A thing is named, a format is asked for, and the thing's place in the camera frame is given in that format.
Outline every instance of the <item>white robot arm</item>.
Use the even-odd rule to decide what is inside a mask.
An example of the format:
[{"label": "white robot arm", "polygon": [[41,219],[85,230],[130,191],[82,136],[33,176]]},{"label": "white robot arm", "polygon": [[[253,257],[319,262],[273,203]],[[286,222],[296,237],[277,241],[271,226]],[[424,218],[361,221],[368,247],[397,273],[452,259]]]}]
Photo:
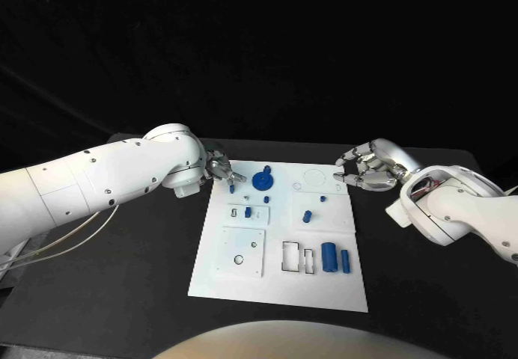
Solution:
[{"label": "white robot arm", "polygon": [[159,184],[186,197],[211,177],[230,184],[247,181],[232,172],[222,150],[204,148],[176,123],[143,138],[0,174],[0,256],[36,234],[126,203]]},{"label": "white robot arm", "polygon": [[403,183],[400,199],[387,208],[400,226],[413,224],[439,245],[473,232],[518,265],[518,196],[507,196],[483,176],[460,166],[423,168],[382,138],[346,152],[336,166],[352,160],[359,175],[336,173],[341,182],[369,191],[387,191]]}]

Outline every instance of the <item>black table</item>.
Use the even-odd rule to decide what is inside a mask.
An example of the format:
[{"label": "black table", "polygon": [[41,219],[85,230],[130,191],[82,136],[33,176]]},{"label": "black table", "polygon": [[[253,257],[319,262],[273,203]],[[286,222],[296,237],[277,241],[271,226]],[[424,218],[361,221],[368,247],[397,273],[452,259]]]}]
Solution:
[{"label": "black table", "polygon": [[[113,140],[127,138],[116,135]],[[221,140],[232,159],[333,163],[335,144]],[[478,170],[462,150],[408,149],[424,165]],[[369,313],[186,295],[212,185],[178,199],[159,188],[121,205],[94,240],[28,267],[0,311],[0,343],[116,358],[149,358],[222,326],[268,319],[345,325],[456,358],[514,358],[517,267],[475,235],[447,247],[401,229],[384,208],[398,191],[349,189]],[[110,211],[75,235],[92,233]],[[52,231],[53,241],[81,222]]]}]

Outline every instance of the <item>white board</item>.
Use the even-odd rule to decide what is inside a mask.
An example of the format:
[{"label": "white board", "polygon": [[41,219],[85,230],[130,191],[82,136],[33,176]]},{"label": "white board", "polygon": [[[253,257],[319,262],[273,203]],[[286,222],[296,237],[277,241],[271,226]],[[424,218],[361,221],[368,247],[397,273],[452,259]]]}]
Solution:
[{"label": "white board", "polygon": [[[336,167],[279,162],[231,162],[232,169],[247,176],[248,181],[237,183],[232,194],[225,181],[214,183],[189,295],[367,312],[354,212],[346,185],[332,178]],[[251,177],[263,171],[266,165],[271,167],[274,184],[267,191],[258,191],[251,185]],[[326,196],[323,202],[319,201],[320,195]],[[270,197],[268,203],[263,201],[264,196]],[[261,215],[268,213],[267,223],[244,218],[241,206],[250,206],[253,214],[257,211],[261,211]],[[240,213],[237,218],[230,218],[232,208]],[[300,216],[300,212],[303,214],[306,210],[313,213],[307,224]],[[263,230],[260,276],[253,277],[253,271],[251,275],[234,272],[245,263],[244,260],[241,265],[230,266],[225,275],[215,270],[215,264],[221,261],[221,243],[228,238],[224,237],[224,227]],[[299,272],[281,270],[283,242],[299,243]],[[339,257],[339,271],[328,273],[322,270],[320,244],[325,242],[336,244],[338,256],[342,249],[349,251],[351,274],[342,272]],[[313,274],[307,274],[305,270],[306,249],[313,250]],[[231,259],[232,254],[228,253],[225,263],[230,265]]]}]

